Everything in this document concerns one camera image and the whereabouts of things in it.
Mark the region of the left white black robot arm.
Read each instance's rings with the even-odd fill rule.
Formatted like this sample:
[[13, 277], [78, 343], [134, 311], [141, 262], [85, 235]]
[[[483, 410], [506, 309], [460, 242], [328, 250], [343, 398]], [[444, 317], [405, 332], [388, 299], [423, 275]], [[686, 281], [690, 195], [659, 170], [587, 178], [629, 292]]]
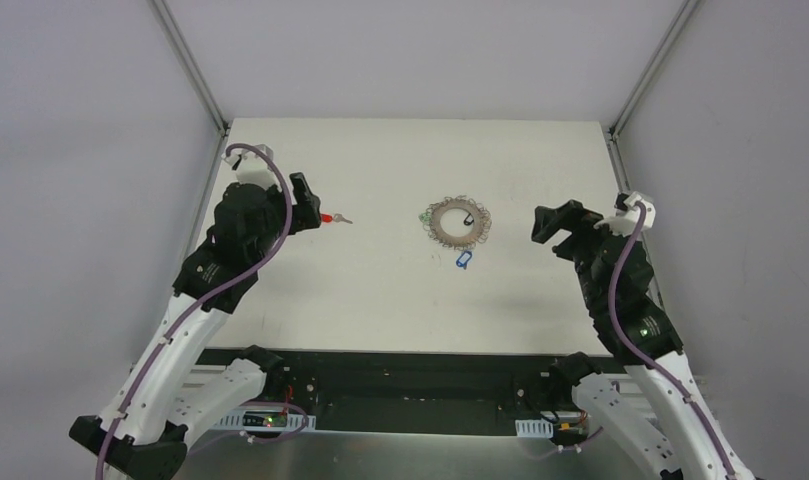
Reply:
[[278, 184], [228, 185], [213, 224], [183, 262], [159, 327], [119, 393], [98, 415], [78, 417], [69, 436], [97, 457], [95, 476], [171, 479], [202, 434], [241, 404], [277, 402], [284, 361], [252, 345], [189, 396], [180, 390], [212, 337], [258, 281], [288, 235], [322, 224], [321, 201], [304, 174]]

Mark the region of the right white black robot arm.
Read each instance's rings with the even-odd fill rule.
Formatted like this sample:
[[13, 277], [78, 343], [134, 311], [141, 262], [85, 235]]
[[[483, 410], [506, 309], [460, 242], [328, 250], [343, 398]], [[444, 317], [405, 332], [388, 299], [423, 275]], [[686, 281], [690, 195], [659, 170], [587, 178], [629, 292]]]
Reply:
[[704, 399], [674, 324], [649, 294], [655, 273], [640, 237], [655, 216], [637, 192], [619, 195], [611, 216], [576, 200], [535, 208], [532, 241], [545, 244], [567, 232], [552, 251], [572, 263], [598, 340], [656, 420], [623, 402], [581, 352], [551, 367], [549, 400], [590, 414], [594, 433], [616, 441], [647, 479], [752, 479]]

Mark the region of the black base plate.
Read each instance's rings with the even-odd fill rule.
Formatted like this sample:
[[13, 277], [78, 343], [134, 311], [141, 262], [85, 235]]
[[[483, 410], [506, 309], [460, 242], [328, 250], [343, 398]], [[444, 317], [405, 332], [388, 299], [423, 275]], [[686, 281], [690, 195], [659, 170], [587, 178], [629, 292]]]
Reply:
[[260, 399], [301, 407], [315, 430], [514, 436], [516, 424], [572, 412], [554, 365], [621, 374], [609, 357], [277, 350], [281, 363]]

